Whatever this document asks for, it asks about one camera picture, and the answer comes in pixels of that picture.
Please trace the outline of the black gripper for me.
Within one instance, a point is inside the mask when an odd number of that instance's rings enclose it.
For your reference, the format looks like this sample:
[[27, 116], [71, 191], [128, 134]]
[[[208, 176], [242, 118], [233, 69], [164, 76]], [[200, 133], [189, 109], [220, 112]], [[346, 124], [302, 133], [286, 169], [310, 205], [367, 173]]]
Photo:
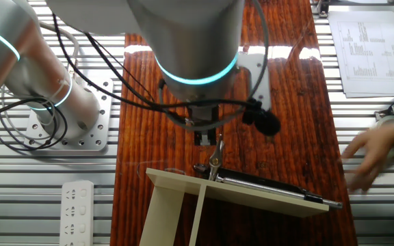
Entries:
[[[192, 131], [214, 131], [215, 125], [219, 120], [219, 107], [188, 107], [188, 115], [191, 121]], [[217, 144], [217, 135], [215, 133], [207, 133], [207, 139], [210, 146]], [[203, 146], [202, 133], [195, 133], [195, 145]]]

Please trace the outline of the person's left hand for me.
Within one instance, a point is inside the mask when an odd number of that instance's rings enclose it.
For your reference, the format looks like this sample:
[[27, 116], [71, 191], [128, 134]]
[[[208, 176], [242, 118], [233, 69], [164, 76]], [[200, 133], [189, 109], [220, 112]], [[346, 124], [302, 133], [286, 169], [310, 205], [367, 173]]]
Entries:
[[352, 158], [363, 148], [363, 162], [353, 171], [353, 177], [347, 182], [350, 191], [368, 191], [374, 180], [383, 170], [387, 156], [394, 146], [394, 125], [385, 124], [357, 135], [341, 154], [341, 159]]

